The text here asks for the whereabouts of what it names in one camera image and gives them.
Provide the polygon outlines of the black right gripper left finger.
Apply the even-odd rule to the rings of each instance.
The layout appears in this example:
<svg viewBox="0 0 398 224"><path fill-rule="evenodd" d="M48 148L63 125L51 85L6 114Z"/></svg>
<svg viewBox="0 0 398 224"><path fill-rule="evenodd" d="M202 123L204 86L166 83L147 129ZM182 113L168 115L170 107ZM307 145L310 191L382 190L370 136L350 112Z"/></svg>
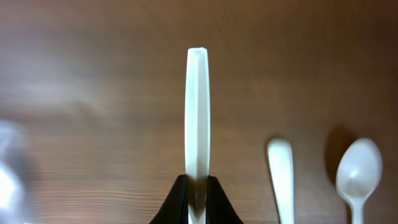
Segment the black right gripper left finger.
<svg viewBox="0 0 398 224"><path fill-rule="evenodd" d="M188 224L188 180L179 175L149 224Z"/></svg>

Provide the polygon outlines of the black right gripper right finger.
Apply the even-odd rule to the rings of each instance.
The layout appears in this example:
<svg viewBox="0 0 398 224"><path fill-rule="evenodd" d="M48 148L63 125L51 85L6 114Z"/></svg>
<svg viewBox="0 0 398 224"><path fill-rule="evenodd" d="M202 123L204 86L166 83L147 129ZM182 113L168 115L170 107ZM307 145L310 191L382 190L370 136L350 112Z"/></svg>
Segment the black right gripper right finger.
<svg viewBox="0 0 398 224"><path fill-rule="evenodd" d="M206 224L243 224L219 180L210 175L206 181Z"/></svg>

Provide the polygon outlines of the white spoon slim handle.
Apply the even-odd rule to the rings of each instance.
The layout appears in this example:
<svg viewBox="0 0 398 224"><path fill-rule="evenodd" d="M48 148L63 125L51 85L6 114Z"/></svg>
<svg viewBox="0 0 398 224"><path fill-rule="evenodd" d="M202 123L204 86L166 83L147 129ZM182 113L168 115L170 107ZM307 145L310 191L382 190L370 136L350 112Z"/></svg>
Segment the white spoon slim handle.
<svg viewBox="0 0 398 224"><path fill-rule="evenodd" d="M273 139L267 146L269 168L281 224L294 224L294 162L286 139Z"/></svg>

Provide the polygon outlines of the white flat-handle spoon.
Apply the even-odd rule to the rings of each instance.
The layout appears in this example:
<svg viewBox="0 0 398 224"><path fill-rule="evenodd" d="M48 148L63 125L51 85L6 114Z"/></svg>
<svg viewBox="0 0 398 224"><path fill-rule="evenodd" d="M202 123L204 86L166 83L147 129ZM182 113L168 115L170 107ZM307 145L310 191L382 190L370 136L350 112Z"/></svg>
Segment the white flat-handle spoon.
<svg viewBox="0 0 398 224"><path fill-rule="evenodd" d="M210 78L208 51L190 48L185 82L185 173L188 222L206 223L206 180L210 174Z"/></svg>

